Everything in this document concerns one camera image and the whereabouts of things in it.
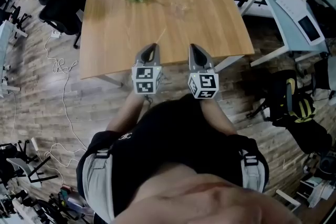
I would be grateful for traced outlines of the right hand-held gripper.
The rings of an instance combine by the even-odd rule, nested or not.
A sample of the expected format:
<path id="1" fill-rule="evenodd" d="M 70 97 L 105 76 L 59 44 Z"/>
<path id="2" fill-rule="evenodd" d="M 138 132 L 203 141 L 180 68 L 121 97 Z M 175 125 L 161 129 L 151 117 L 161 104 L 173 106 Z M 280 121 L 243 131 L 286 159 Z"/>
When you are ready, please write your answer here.
<path id="1" fill-rule="evenodd" d="M 188 62 L 192 72 L 188 79 L 189 89 L 195 99 L 213 99 L 219 91 L 219 77 L 213 71 L 214 63 L 210 54 L 201 46 L 190 44 Z"/>

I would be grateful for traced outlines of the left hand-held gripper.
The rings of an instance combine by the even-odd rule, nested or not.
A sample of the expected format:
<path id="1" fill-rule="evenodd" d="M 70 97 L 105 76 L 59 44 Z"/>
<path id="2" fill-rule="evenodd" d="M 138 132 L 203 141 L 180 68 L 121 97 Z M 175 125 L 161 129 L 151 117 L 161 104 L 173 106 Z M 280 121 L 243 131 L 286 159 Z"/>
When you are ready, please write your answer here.
<path id="1" fill-rule="evenodd" d="M 133 88 L 136 94 L 156 94 L 162 79 L 160 46 L 152 43 L 143 47 L 136 55 L 132 67 Z"/>

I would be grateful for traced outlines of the clear glass vase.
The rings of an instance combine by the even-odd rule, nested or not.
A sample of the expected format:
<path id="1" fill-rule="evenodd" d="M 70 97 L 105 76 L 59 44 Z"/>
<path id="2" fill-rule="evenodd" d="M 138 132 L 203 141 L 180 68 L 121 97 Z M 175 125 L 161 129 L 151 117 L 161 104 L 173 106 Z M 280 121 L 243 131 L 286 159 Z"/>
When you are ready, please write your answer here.
<path id="1" fill-rule="evenodd" d="M 184 19 L 190 10 L 191 6 L 188 3 L 170 3 L 170 13 L 178 19 Z"/>

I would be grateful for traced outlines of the person's right forearm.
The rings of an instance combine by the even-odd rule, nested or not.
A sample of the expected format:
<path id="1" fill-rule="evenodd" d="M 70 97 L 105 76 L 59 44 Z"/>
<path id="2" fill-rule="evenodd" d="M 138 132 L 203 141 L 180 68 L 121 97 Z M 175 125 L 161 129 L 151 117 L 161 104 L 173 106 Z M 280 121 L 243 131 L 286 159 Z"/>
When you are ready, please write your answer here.
<path id="1" fill-rule="evenodd" d="M 225 135 L 236 135 L 237 130 L 215 99 L 200 100 L 201 110 L 208 124 Z"/>

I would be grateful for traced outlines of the person's left forearm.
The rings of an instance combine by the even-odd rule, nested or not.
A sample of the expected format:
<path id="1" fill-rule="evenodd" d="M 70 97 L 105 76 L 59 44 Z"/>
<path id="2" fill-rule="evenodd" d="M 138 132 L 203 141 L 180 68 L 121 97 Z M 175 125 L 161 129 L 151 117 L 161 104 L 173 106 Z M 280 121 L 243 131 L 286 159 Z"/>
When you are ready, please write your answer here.
<path id="1" fill-rule="evenodd" d="M 144 95 L 131 91 L 116 116 L 107 125 L 106 130 L 117 133 L 126 133 L 132 130 L 138 122 L 144 102 Z"/>

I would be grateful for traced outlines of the person's black shirt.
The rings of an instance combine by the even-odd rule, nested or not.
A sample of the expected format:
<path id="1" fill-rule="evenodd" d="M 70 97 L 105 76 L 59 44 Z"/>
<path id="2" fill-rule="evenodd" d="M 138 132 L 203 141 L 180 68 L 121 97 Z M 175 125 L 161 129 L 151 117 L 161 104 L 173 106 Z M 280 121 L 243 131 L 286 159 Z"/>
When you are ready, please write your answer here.
<path id="1" fill-rule="evenodd" d="M 76 169 L 78 192 L 109 222 L 128 207 L 147 179 L 169 163 L 258 192 L 269 179 L 256 141 L 211 127 L 200 101 L 187 94 L 152 107 L 130 132 L 96 133 Z"/>

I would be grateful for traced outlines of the white table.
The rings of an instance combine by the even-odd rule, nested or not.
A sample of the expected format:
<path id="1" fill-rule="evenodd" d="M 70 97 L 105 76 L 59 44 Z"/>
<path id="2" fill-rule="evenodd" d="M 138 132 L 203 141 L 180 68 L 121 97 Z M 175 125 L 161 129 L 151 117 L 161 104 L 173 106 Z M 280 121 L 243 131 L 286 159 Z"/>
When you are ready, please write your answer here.
<path id="1" fill-rule="evenodd" d="M 299 28 L 295 25 L 290 16 L 276 3 L 276 0 L 265 1 L 277 24 L 284 45 L 275 51 L 251 62 L 250 65 L 252 67 L 272 60 L 287 52 L 305 52 L 304 55 L 295 58 L 295 62 L 306 60 L 323 52 L 329 52 L 325 42 L 315 46 L 309 45 Z"/>

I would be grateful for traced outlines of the black mesh office chair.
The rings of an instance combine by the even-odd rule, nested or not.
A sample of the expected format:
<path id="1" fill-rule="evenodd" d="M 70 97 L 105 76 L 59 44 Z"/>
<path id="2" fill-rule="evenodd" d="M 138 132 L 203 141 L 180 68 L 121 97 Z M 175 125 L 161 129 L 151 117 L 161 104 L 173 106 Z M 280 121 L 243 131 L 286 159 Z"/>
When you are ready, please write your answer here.
<path id="1" fill-rule="evenodd" d="M 75 35 L 73 47 L 78 49 L 77 42 L 81 36 L 82 19 L 77 15 L 84 11 L 86 0 L 38 0 L 43 6 L 38 18 L 60 33 Z"/>

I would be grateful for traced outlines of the yellow and black jacket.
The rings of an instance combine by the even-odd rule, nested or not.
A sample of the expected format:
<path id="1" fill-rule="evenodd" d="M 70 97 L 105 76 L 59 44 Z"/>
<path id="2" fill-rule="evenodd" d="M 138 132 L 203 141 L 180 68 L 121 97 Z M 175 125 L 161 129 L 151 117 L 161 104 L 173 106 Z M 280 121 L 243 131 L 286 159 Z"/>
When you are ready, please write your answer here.
<path id="1" fill-rule="evenodd" d="M 296 81 L 289 78 L 286 81 L 286 103 L 288 115 L 294 123 L 309 122 L 313 119 L 316 109 L 313 99 L 306 87 L 298 88 Z"/>

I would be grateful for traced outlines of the white desktop device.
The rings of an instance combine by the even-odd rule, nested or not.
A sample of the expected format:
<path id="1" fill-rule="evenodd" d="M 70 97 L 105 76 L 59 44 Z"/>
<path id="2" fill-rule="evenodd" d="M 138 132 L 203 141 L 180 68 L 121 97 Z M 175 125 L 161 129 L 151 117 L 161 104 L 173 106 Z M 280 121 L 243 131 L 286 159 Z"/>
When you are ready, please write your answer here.
<path id="1" fill-rule="evenodd" d="M 290 16 L 309 45 L 316 46 L 325 40 L 307 0 L 276 0 L 276 3 Z"/>

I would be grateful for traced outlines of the small black office chair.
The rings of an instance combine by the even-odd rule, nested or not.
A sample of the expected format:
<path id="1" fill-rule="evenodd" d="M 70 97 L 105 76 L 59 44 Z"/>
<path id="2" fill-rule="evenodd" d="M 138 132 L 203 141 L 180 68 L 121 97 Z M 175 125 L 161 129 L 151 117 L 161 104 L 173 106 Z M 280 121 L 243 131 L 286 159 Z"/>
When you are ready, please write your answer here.
<path id="1" fill-rule="evenodd" d="M 26 19 L 31 18 L 31 15 L 28 15 L 27 13 L 23 13 L 23 15 L 20 17 L 19 16 L 20 9 L 21 9 L 20 6 L 15 7 L 13 12 L 11 13 L 4 12 L 4 15 L 5 15 L 5 20 L 14 24 L 19 30 L 24 31 L 24 29 L 22 28 L 22 24 Z"/>

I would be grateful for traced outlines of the white desk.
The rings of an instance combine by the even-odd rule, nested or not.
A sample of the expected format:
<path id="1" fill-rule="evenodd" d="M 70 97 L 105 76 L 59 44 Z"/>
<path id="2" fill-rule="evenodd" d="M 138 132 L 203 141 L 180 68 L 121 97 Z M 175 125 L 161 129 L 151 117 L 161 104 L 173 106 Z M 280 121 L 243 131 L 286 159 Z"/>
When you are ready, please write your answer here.
<path id="1" fill-rule="evenodd" d="M 25 38 L 28 37 L 27 33 L 18 29 L 18 27 L 16 27 L 13 23 L 7 20 L 5 20 L 0 25 L 0 98 L 3 97 L 4 90 L 20 91 L 20 87 L 11 87 L 11 86 L 3 84 L 3 71 L 4 71 L 4 64 L 5 64 L 5 57 L 6 57 L 9 40 L 13 32 Z"/>

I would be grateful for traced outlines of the black round bin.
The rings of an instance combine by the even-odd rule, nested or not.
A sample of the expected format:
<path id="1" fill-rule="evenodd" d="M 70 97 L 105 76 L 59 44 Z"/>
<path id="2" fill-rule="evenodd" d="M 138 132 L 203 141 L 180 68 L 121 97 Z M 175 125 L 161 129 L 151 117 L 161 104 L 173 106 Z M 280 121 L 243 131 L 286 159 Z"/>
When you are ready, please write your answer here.
<path id="1" fill-rule="evenodd" d="M 336 156 L 327 155 L 321 159 L 320 177 L 324 180 L 336 180 Z"/>

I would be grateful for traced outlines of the grey office chair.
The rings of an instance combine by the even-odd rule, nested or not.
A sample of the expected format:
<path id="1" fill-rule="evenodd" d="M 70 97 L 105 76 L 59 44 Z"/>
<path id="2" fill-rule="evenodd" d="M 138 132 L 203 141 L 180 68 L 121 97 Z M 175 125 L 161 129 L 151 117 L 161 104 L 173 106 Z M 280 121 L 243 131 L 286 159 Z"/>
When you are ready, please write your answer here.
<path id="1" fill-rule="evenodd" d="M 0 182 L 24 178 L 33 187 L 42 188 L 43 182 L 58 178 L 58 175 L 47 176 L 41 171 L 50 157 L 42 161 L 37 154 L 29 156 L 28 145 L 33 146 L 31 140 L 0 144 Z"/>

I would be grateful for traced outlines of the white metal frame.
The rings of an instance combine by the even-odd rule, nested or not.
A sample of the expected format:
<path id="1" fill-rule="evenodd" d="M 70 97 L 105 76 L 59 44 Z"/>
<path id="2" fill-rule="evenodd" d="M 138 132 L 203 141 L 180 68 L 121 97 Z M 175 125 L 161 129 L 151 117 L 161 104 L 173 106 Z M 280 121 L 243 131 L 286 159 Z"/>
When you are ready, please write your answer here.
<path id="1" fill-rule="evenodd" d="M 290 209 L 291 212 L 294 212 L 301 206 L 301 203 L 299 201 L 293 199 L 280 189 L 276 190 L 276 194 L 286 201 L 285 205 L 287 208 Z"/>

